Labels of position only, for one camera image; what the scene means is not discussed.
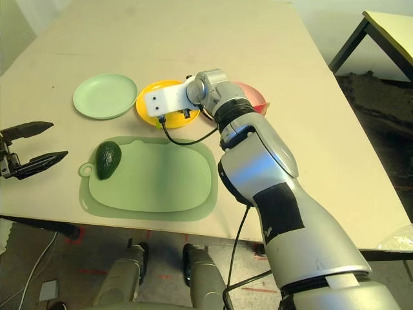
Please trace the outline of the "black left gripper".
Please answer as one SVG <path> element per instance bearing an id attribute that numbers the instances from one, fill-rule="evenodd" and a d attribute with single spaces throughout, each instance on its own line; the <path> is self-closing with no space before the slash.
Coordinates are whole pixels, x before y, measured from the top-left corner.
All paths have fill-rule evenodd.
<path id="1" fill-rule="evenodd" d="M 68 151 L 47 153 L 32 158 L 24 165 L 19 165 L 18 155 L 10 152 L 9 149 L 12 144 L 10 139 L 36 136 L 53 126 L 54 124 L 51 122 L 33 121 L 1 130 L 1 177 L 11 178 L 14 176 L 18 180 L 23 180 L 59 163 L 68 154 Z"/>

